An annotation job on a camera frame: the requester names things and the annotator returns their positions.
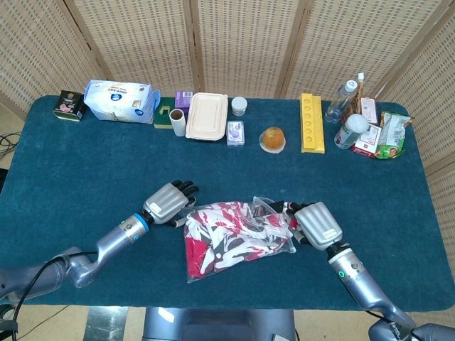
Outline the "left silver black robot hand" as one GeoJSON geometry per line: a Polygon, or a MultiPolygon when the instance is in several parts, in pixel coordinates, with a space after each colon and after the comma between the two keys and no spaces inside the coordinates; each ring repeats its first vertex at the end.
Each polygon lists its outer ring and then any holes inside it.
{"type": "Polygon", "coordinates": [[[143,209],[155,224],[181,227],[186,222],[181,211],[195,205],[194,195],[198,191],[199,188],[192,181],[175,180],[165,184],[150,196],[145,201],[143,209]]]}

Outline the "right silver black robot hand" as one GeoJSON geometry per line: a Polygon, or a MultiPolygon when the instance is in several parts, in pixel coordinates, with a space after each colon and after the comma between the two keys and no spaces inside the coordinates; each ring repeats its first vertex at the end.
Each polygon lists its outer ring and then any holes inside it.
{"type": "Polygon", "coordinates": [[[309,205],[292,202],[287,213],[296,219],[309,244],[319,251],[342,240],[343,231],[323,202],[309,205]]]}

